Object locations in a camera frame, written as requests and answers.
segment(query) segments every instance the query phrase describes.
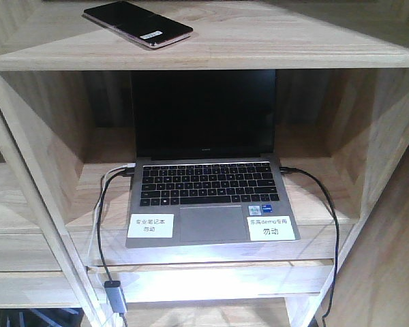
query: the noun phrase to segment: phone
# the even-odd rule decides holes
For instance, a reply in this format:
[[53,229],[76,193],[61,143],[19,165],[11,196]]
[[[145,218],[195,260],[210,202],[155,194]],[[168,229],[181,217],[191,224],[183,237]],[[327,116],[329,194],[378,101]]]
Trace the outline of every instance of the phone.
[[187,25],[127,1],[85,9],[83,17],[152,49],[183,40],[193,31]]

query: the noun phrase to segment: charging cable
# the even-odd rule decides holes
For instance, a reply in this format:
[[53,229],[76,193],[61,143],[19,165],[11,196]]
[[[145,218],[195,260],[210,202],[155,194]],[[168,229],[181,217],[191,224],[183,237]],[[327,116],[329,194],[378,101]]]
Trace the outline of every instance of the charging cable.
[[336,242],[335,242],[335,265],[334,265],[334,269],[333,269],[333,279],[332,279],[332,283],[331,283],[331,286],[330,286],[329,305],[327,307],[326,313],[321,317],[322,325],[324,327],[326,327],[325,319],[330,314],[330,311],[332,309],[333,293],[335,291],[336,276],[337,276],[337,273],[338,273],[339,223],[338,223],[338,218],[336,217],[335,205],[333,204],[332,197],[330,196],[330,194],[327,191],[326,187],[314,175],[311,175],[309,172],[306,172],[306,171],[304,171],[302,169],[290,168],[290,167],[280,167],[280,172],[282,173],[282,175],[292,174],[292,173],[300,173],[300,174],[304,174],[304,175],[310,177],[311,179],[313,179],[318,184],[318,186],[321,188],[322,192],[324,193],[324,196],[326,197],[327,203],[329,204],[329,208],[330,208],[330,211],[331,211],[331,214],[332,214],[332,218],[333,218],[333,220],[335,222]]

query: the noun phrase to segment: phone label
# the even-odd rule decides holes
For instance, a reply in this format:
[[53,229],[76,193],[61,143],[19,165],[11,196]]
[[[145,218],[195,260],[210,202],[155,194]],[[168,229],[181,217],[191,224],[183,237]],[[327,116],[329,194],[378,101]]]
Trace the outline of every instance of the phone label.
[[152,37],[155,37],[155,36],[158,36],[158,35],[161,35],[161,34],[162,34],[161,31],[154,31],[154,32],[146,34],[146,35],[141,35],[140,38],[143,39],[143,40],[147,40],[147,39],[150,39]]

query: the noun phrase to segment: black screen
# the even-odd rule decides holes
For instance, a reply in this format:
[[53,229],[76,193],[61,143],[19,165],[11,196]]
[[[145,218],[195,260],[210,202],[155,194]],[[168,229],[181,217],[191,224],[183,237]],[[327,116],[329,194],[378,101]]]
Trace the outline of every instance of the black screen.
[[132,72],[138,156],[273,151],[274,70]]

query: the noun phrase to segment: keyboard key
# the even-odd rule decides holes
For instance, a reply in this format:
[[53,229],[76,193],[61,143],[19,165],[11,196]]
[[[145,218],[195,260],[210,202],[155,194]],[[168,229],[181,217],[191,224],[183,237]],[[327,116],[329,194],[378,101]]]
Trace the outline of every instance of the keyboard key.
[[258,186],[275,186],[273,179],[261,179],[258,181]]
[[230,196],[196,196],[180,198],[180,204],[230,203]]
[[154,177],[144,177],[142,179],[142,183],[143,184],[151,184],[155,182],[155,178]]
[[144,191],[141,192],[141,199],[149,199],[149,198],[160,198],[161,192],[160,191]]
[[270,167],[256,167],[256,172],[270,172]]
[[268,195],[268,194],[260,194],[260,200],[261,200],[261,201],[271,201],[271,200],[270,200],[270,195]]
[[256,194],[277,193],[277,188],[275,187],[255,187],[254,193]]
[[140,206],[149,206],[150,205],[150,199],[141,199],[139,202]]
[[142,184],[141,191],[155,191],[156,184]]

